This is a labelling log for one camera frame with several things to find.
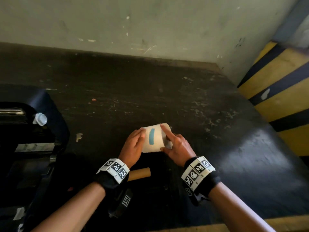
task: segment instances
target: wall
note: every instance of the wall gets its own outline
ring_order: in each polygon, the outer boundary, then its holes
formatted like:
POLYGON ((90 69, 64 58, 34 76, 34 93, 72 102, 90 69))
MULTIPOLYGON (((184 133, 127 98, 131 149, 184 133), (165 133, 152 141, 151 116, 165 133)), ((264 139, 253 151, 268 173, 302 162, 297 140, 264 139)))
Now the wall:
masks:
POLYGON ((0 41, 215 62, 238 84, 297 0, 0 0, 0 41))
POLYGON ((309 156, 309 56, 268 43, 239 92, 299 156, 309 156))

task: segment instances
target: paper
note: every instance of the paper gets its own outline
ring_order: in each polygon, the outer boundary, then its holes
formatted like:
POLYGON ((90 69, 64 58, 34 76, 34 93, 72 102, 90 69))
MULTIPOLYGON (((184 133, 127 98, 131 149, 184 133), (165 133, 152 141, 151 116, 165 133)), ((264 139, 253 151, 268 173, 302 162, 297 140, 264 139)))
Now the paper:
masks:
MULTIPOLYGON (((167 123, 163 123, 163 125, 171 131, 167 123)), ((160 124, 144 127, 144 129, 146 129, 145 143, 141 152, 159 152, 161 147, 172 148, 172 142, 166 139, 160 124)))

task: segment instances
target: black table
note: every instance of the black table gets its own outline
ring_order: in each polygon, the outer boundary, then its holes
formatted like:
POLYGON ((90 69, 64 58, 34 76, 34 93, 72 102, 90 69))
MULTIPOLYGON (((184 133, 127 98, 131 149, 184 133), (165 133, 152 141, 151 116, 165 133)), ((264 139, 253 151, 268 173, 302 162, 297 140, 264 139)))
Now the black table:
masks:
MULTIPOLYGON (((63 203, 59 195, 66 201, 74 194, 67 187, 76 192, 117 157, 134 129, 162 122, 206 156, 262 218, 309 213, 308 168, 226 77, 155 60, 12 44, 1 44, 0 58, 0 83, 46 88, 71 132, 41 215, 63 203), (78 142, 77 133, 83 134, 78 142)), ((191 205, 181 186, 183 170, 163 153, 142 154, 134 168, 143 167, 152 176, 129 184, 128 212, 108 219, 103 202, 87 230, 104 223, 145 231, 222 222, 209 202, 191 205)))

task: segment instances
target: right hand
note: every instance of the right hand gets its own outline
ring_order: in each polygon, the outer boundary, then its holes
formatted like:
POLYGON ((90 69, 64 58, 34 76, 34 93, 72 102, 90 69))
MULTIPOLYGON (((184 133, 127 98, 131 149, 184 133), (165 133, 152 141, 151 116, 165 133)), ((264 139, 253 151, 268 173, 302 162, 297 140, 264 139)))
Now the right hand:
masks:
POLYGON ((168 149, 166 147, 160 148, 165 152, 178 166, 184 167, 184 164, 196 154, 192 150, 190 144, 181 134, 173 134, 164 125, 160 124, 161 129, 165 132, 166 136, 171 140, 173 147, 168 149))

